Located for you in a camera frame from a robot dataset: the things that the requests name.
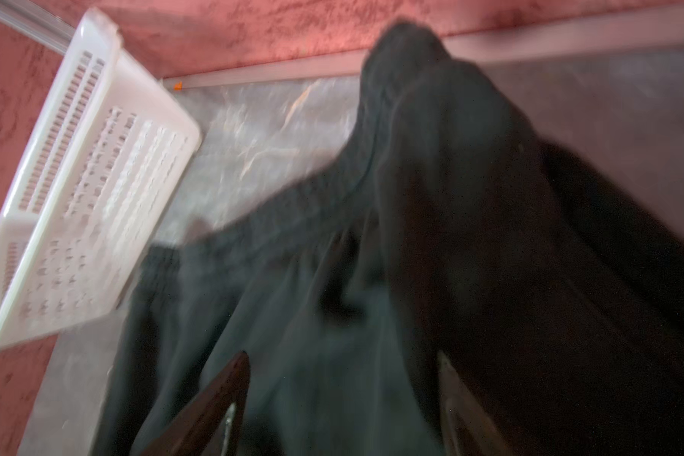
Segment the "black shorts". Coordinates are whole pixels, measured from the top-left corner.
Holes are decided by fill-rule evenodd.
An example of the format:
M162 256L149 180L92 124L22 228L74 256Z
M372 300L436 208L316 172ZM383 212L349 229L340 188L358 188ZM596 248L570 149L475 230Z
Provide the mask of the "black shorts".
M400 22L325 169L147 251L95 455L244 351L237 455L446 455L443 352L516 455L684 455L684 244Z

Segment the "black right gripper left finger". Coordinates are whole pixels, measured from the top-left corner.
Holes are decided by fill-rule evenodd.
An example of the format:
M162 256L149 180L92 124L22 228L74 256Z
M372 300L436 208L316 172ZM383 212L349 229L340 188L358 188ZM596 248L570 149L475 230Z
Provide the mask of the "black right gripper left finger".
M170 423L144 455L234 455L250 387L251 366L245 351L222 371Z

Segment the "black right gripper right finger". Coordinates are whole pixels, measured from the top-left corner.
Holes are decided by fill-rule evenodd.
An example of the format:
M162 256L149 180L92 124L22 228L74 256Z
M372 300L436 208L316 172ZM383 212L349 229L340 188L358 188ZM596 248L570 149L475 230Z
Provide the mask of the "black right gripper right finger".
M492 418L448 357L437 353L440 428L448 456L514 455Z

